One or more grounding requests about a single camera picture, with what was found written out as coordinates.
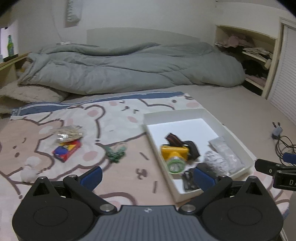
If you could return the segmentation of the white lace roll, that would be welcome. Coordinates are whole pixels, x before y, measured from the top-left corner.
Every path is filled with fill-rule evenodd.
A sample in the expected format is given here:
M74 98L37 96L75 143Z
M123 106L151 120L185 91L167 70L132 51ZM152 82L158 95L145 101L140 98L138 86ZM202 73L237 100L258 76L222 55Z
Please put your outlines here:
M229 175L229 164L215 151L208 151L204 154L204 163L217 175Z

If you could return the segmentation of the grey toilet cover packet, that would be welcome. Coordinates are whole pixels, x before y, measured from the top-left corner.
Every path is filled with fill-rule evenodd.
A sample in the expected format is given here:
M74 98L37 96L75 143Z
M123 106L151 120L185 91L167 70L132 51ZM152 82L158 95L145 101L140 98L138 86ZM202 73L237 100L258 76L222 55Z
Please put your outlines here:
M223 137L218 137L209 141L212 148L220 154L229 164L229 174L234 174L244 168L244 163L230 149Z

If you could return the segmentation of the green plastic clothes pegs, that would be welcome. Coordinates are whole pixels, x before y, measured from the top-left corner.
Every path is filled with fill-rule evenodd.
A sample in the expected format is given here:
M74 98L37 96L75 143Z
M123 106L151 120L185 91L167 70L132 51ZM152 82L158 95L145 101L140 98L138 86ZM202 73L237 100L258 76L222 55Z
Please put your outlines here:
M111 163L119 163L119 161L125 156L127 150L127 144L125 142L117 143L110 147L104 147L106 156Z

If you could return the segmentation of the red blue card box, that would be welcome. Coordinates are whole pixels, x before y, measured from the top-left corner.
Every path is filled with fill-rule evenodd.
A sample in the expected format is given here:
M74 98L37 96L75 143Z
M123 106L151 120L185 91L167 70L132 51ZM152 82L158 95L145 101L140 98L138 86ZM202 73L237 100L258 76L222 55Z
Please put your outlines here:
M66 162L82 146L79 139L61 143L52 154L61 162Z

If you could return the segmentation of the yellow headlamp with black strap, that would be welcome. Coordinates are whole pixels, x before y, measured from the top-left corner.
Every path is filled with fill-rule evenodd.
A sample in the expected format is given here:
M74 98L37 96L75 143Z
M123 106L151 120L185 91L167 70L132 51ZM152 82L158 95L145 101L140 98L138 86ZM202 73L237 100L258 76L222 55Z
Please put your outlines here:
M182 141L173 133L165 139L168 143L161 145L160 151L170 174L183 173L188 161L195 161L201 156L193 141Z

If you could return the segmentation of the bag of rubber bands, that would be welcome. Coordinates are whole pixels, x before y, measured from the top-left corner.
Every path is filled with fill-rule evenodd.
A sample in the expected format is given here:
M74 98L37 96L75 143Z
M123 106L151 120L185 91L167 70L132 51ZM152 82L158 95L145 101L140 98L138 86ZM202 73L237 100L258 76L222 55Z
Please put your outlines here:
M81 126L62 126L55 130L57 142L66 143L78 140L84 136L84 129Z

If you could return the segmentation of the white socks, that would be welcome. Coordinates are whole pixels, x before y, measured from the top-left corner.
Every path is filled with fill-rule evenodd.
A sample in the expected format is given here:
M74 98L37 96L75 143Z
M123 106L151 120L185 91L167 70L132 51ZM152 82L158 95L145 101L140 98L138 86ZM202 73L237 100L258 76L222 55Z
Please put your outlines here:
M36 181L39 173L37 166L40 162L41 159L36 156L31 156L26 159L20 174L22 182L34 183Z

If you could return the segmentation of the cartoon bear blanket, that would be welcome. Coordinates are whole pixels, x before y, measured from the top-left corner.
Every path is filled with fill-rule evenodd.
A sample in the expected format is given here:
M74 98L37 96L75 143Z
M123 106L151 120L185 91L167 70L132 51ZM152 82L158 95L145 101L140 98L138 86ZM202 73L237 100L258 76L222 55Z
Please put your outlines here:
M21 180L27 158L41 159L38 176L60 181L95 166L103 181L95 193L117 207L180 204L201 193L185 192L179 175L167 172L160 153L166 135L193 141L202 156L209 141L223 137L244 163L232 178L253 175L257 158L278 161L271 138L273 122L295 138L295 126L267 100L243 87L194 91L136 93L109 98L92 97L68 103L27 105L13 112L1 131L1 240L16 240L12 217L30 188ZM54 158L55 130L81 126L82 146L66 161ZM105 146L125 142L119 163L111 163Z

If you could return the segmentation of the white louvered door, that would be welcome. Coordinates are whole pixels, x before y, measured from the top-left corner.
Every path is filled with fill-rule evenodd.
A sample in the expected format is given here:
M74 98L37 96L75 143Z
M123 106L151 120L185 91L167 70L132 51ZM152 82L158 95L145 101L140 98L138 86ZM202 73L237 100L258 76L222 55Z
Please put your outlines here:
M281 19L281 49L267 100L295 123L295 22Z

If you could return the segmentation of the grey quilted duvet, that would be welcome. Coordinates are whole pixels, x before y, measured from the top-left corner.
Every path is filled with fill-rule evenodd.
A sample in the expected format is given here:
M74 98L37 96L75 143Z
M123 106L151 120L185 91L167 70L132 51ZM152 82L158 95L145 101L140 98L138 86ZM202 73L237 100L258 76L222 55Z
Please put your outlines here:
M241 85L239 61L205 42L131 47L52 45L28 55L22 85L42 85L79 95L120 93L178 85Z

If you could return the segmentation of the beige fluffy pillow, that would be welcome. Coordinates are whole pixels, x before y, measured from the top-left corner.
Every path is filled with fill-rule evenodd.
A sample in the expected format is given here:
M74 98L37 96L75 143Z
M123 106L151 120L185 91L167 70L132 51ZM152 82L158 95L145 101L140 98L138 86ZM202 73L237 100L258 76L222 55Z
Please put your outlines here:
M36 102L62 102L68 92L39 85L18 85L11 82L1 88L1 114L11 114L14 108Z

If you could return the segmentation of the folded beige clothes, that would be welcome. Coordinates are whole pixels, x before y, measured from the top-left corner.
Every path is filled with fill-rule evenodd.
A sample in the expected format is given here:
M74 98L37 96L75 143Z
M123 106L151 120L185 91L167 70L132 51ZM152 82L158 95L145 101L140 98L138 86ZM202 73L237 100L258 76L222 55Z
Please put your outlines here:
M257 57L259 57L261 59L265 59L265 60L273 58L273 54L262 47L243 48L242 52L244 54L252 54L254 56L257 56Z

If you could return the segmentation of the wooden bedside shelf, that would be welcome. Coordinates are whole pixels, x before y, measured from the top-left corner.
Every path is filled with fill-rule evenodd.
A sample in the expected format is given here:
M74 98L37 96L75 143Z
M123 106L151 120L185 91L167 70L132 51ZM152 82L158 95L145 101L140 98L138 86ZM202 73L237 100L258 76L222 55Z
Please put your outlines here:
M22 66L26 62L29 53L17 56L7 62L1 63L1 88L18 80L18 75L23 72Z

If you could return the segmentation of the pink clothes pile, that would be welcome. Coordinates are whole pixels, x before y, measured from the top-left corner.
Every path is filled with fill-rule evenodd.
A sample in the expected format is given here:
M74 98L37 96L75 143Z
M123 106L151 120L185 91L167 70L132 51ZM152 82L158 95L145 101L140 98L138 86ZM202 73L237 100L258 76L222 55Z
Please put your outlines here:
M225 47L225 48L229 48L229 47L236 48L239 46L249 47L249 48L254 47L254 43L252 41L249 41L245 37L240 37L237 35L231 35L230 37L227 37L224 40L217 41L215 45L219 47Z

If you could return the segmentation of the grey headboard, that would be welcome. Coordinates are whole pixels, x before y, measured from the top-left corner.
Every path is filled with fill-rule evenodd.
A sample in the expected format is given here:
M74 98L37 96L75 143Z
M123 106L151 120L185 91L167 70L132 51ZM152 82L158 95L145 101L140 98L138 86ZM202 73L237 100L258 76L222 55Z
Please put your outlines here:
M95 28L86 31L88 45L113 48L143 43L186 44L199 38L179 33L144 28Z

